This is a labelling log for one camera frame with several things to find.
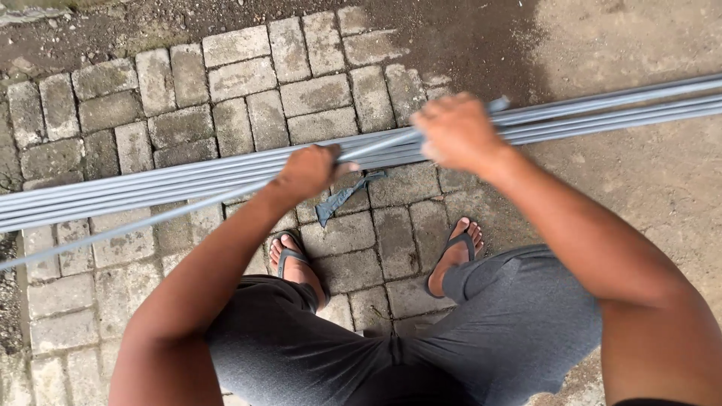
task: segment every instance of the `brick pavement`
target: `brick pavement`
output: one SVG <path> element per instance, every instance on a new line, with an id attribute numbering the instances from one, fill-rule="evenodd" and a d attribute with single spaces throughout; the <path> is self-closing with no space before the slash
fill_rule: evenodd
<path id="1" fill-rule="evenodd" d="M 347 7 L 213 35 L 13 85 L 0 103 L 0 193 L 137 173 L 408 124 L 448 78 L 394 62 L 408 49 Z M 319 316 L 369 336 L 414 334 L 453 303 L 421 284 L 448 226 L 493 196 L 473 177 L 429 163 L 392 168 L 328 225 L 313 205 L 275 230 L 300 234 L 334 295 Z M 245 199 L 27 266 L 32 351 L 11 385 L 14 405 L 102 405 L 123 329 L 173 267 Z M 22 232 L 26 253 L 185 204 L 178 202 Z M 514 221 L 503 213 L 485 227 Z M 247 273 L 268 274 L 268 241 Z M 231 394 L 227 405 L 243 405 Z"/>

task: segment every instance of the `pants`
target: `pants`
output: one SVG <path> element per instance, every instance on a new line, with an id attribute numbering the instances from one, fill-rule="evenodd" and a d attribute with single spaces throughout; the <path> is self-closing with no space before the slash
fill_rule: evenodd
<path id="1" fill-rule="evenodd" d="M 253 406 L 343 405 L 375 372 L 433 365 L 484 406 L 558 392 L 601 339 L 595 299 L 545 245 L 450 268 L 458 307 L 420 337 L 364 338 L 310 312 L 308 286 L 244 277 L 206 335 L 221 386 Z"/>

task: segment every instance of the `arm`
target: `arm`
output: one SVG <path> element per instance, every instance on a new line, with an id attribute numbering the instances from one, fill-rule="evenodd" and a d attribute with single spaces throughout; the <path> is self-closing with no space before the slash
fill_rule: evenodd
<path id="1" fill-rule="evenodd" d="M 610 405 L 648 397 L 722 404 L 722 334 L 702 296 L 654 244 L 506 144 L 468 95 L 413 117 L 422 151 L 506 195 L 602 308 Z"/>
<path id="2" fill-rule="evenodd" d="M 206 237 L 131 317 L 110 383 L 110 405 L 221 405 L 203 335 L 278 220 L 352 165 L 336 169 L 338 145 L 294 152 L 288 164 Z"/>

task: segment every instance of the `left hand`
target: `left hand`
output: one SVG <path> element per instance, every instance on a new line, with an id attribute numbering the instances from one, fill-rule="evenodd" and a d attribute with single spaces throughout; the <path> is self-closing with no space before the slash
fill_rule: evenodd
<path id="1" fill-rule="evenodd" d="M 275 181 L 283 187 L 288 197 L 299 203 L 318 196 L 345 173 L 359 170 L 356 163 L 336 166 L 340 154 L 341 146 L 338 144 L 328 147 L 314 144 L 294 151 Z"/>

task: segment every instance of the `foot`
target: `foot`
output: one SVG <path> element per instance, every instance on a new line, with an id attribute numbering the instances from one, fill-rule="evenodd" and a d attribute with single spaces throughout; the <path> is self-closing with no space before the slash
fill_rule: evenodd
<path id="1" fill-rule="evenodd" d="M 479 251 L 484 248 L 482 229 L 476 223 L 469 224 L 469 219 L 462 217 L 461 220 L 456 223 L 456 228 L 454 228 L 451 233 L 449 240 L 462 233 L 467 233 L 471 236 L 471 240 L 474 242 L 474 255 L 476 256 Z M 429 277 L 429 290 L 431 293 L 436 296 L 445 296 L 441 285 L 444 281 L 446 271 L 452 266 L 461 265 L 464 262 L 469 262 L 469 249 L 463 241 L 459 241 L 446 250 L 436 265 L 436 268 L 434 268 L 434 272 L 431 272 L 431 276 Z"/>
<path id="2" fill-rule="evenodd" d="M 278 259 L 281 257 L 283 248 L 288 248 L 299 254 L 301 253 L 296 243 L 293 242 L 293 238 L 288 235 L 281 236 L 280 240 L 278 238 L 273 240 L 273 242 L 271 242 L 271 249 L 269 250 L 269 258 L 271 259 L 271 267 L 273 267 L 273 269 L 278 269 Z M 320 311 L 326 306 L 326 295 L 323 294 L 323 289 L 321 289 L 321 281 L 318 280 L 316 274 L 305 262 L 301 262 L 292 256 L 287 256 L 285 261 L 283 279 L 290 282 L 308 283 L 311 285 L 318 298 L 318 309 L 316 309 L 316 311 Z"/>

